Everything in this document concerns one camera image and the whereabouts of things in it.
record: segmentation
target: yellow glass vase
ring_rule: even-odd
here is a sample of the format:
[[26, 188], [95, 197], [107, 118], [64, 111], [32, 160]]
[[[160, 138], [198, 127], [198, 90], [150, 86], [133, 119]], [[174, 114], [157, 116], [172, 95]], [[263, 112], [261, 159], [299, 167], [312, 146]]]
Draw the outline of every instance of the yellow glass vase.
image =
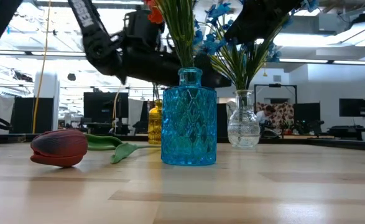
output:
[[162, 143], [163, 101], [155, 100], [155, 108], [149, 111], [149, 144]]

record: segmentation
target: white wall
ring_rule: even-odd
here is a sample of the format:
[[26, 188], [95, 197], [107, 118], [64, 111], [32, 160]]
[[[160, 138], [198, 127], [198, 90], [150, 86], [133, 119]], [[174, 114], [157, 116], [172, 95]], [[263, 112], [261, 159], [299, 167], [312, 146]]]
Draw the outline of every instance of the white wall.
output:
[[[264, 69], [260, 69], [258, 73], [254, 76], [250, 83], [250, 90], [254, 90], [254, 84], [271, 84], [274, 82], [274, 75], [280, 75], [282, 77], [281, 84], [288, 85], [289, 84], [289, 74], [285, 73], [281, 68], [267, 68], [266, 74], [267, 76], [263, 76]], [[217, 97], [218, 98], [234, 98], [233, 92], [236, 91], [235, 86], [226, 87], [226, 88], [218, 88]], [[269, 87], [257, 87], [257, 101], [261, 103], [268, 103], [268, 98], [288, 98], [290, 102], [294, 102], [294, 94], [291, 94], [285, 87], [282, 88], [269, 88]]]
[[365, 99], [365, 66], [303, 65], [290, 73], [290, 84], [297, 85], [299, 103], [320, 101], [323, 131], [354, 122], [365, 127], [365, 118], [340, 117], [339, 106], [340, 98]]

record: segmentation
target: person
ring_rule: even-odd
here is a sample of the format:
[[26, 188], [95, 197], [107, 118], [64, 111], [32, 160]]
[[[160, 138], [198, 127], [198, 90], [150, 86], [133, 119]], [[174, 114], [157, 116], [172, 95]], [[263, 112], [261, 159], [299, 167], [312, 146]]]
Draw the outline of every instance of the person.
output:
[[269, 120], [269, 117], [275, 113], [275, 108], [273, 108], [271, 105], [268, 105], [267, 107], [265, 107], [265, 110], [263, 111], [258, 111], [257, 112], [257, 120], [260, 124], [265, 123], [265, 121]]

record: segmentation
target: clear glass vase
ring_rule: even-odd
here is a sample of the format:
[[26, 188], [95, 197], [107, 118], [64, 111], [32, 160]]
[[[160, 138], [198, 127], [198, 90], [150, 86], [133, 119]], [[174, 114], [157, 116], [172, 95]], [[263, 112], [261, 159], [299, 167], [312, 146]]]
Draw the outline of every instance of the clear glass vase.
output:
[[252, 110], [251, 92], [238, 90], [234, 94], [236, 110], [229, 119], [228, 139], [233, 147], [254, 149], [259, 142], [260, 127]]
[[163, 92], [162, 160], [166, 164], [214, 164], [216, 92], [201, 86], [202, 71], [181, 68], [180, 85]]
[[148, 138], [149, 144], [162, 143], [163, 101], [155, 100], [155, 108], [149, 111]]

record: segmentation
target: ceiling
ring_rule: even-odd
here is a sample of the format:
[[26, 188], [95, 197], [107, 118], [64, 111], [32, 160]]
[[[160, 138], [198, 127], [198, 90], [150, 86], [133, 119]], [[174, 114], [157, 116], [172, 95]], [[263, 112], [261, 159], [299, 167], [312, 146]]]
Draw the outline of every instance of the ceiling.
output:
[[[95, 0], [94, 3], [98, 8], [104, 26], [110, 34], [120, 31], [123, 27], [125, 13], [131, 12], [140, 1], [113, 1], [113, 0]], [[198, 21], [205, 21], [206, 14], [204, 10], [208, 9], [213, 0], [200, 0], [195, 8], [195, 15]], [[24, 1], [16, 15], [9, 24], [8, 29], [4, 32], [0, 40], [0, 50], [22, 50], [22, 51], [43, 51], [45, 46], [46, 33], [46, 16], [48, 12], [48, 2], [46, 0]], [[50, 52], [82, 52], [81, 34], [77, 21], [68, 7], [66, 0], [53, 0], [50, 9], [50, 24], [48, 51]], [[300, 12], [300, 16], [315, 16], [321, 10], [324, 13], [335, 14], [337, 12], [349, 12], [365, 7], [365, 0], [335, 0], [320, 1], [319, 10], [309, 13]], [[240, 13], [241, 5], [238, 1], [231, 1], [232, 14], [227, 15], [226, 19], [234, 19]], [[285, 58], [325, 58], [325, 59], [350, 59], [357, 60], [365, 56], [363, 47], [293, 47], [281, 46], [279, 50]], [[24, 81], [13, 79], [10, 70], [16, 70], [26, 74], [34, 79], [36, 71], [42, 64], [41, 58], [38, 57], [21, 57], [21, 56], [0, 56], [0, 83], [20, 84]], [[91, 91], [90, 86], [106, 86], [106, 90], [117, 91], [120, 82], [115, 77], [101, 75], [83, 58], [51, 58], [47, 66], [60, 68], [59, 76], [61, 80], [61, 103], [67, 107], [66, 111], [73, 111], [71, 105], [75, 106], [75, 111], [82, 110], [82, 96], [84, 91]], [[289, 68], [286, 64], [270, 64], [268, 67]], [[69, 73], [76, 75], [76, 81], [71, 82], [67, 79]], [[152, 84], [130, 78], [127, 86], [135, 87], [131, 96], [136, 98], [151, 98]], [[5, 87], [2, 90], [9, 90], [15, 95], [31, 95], [31, 87]]]

